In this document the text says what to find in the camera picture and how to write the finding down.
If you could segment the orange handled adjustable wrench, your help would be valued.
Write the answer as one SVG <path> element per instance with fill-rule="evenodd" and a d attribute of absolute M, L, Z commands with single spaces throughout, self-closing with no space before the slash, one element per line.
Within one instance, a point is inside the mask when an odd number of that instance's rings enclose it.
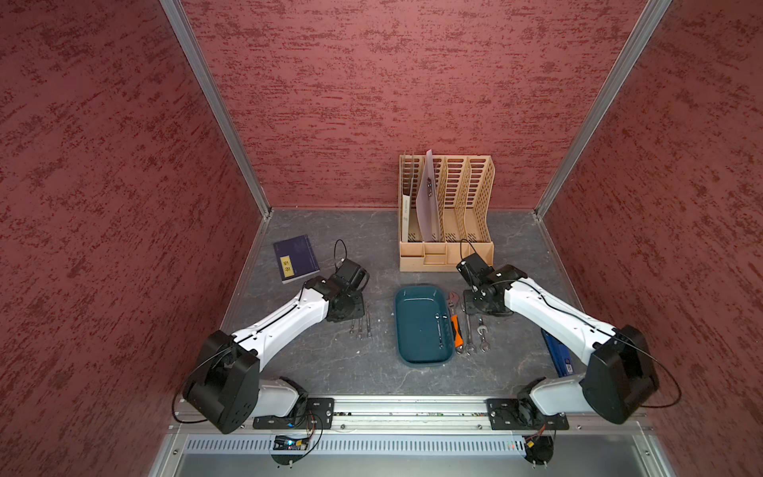
<path fill-rule="evenodd" d="M 464 339 L 461 332 L 459 323 L 459 316 L 457 313 L 457 305 L 459 303 L 459 295 L 455 291 L 451 291 L 448 294 L 447 304 L 450 312 L 450 323 L 454 336 L 454 347 L 458 354 L 464 353 Z"/>

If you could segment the teal plastic storage tray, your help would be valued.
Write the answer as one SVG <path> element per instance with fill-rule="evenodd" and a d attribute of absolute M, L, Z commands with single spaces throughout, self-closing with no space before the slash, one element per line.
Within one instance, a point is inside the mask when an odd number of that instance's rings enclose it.
<path fill-rule="evenodd" d="M 443 348 L 438 348 L 434 317 L 441 317 Z M 397 291 L 393 300 L 397 351 L 403 363 L 414 368 L 435 367 L 454 354 L 454 336 L 443 291 L 434 285 L 410 285 Z"/>

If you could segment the small silver combination wrench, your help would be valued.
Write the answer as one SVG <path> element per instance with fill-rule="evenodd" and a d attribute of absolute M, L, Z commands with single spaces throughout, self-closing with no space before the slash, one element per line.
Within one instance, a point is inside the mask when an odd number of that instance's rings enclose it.
<path fill-rule="evenodd" d="M 366 309 L 365 318 L 366 318 L 366 336 L 367 338 L 370 339 L 372 337 L 372 326 L 371 326 L 371 313 L 368 308 Z"/>

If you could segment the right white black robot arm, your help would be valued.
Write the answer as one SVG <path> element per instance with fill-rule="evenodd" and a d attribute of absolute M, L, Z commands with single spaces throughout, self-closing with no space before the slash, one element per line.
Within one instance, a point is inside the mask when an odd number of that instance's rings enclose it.
<path fill-rule="evenodd" d="M 562 413 L 596 413 L 621 425 L 658 391 L 654 360 L 638 329 L 595 319 L 547 292 L 526 272 L 514 266 L 495 270 L 479 254 L 463 258 L 456 269 L 477 311 L 520 314 L 585 366 L 583 374 L 537 379 L 522 388 L 510 405 L 515 427 L 540 429 Z"/>

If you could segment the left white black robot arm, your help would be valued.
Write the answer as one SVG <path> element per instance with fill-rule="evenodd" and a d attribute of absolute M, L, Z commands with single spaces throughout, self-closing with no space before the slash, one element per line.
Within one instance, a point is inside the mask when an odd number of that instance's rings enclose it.
<path fill-rule="evenodd" d="M 207 337 L 179 395 L 224 434 L 251 417 L 303 425 L 307 393 L 286 378 L 260 377 L 267 364 L 304 331 L 323 321 L 340 323 L 365 316 L 363 291 L 370 275 L 345 258 L 328 278 L 314 276 L 298 294 L 262 320 L 232 334 Z"/>

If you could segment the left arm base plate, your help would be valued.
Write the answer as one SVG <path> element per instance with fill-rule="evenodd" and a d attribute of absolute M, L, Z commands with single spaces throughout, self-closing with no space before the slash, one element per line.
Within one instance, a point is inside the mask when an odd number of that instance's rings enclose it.
<path fill-rule="evenodd" d="M 301 397 L 286 417 L 255 417 L 254 429 L 331 429 L 335 411 L 335 399 L 331 397 Z"/>

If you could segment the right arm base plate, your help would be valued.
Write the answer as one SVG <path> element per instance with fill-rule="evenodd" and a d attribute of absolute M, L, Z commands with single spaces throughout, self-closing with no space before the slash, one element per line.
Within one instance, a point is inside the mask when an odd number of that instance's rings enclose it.
<path fill-rule="evenodd" d="M 568 430 L 567 417 L 544 415 L 530 399 L 486 399 L 487 415 L 493 430 Z"/>

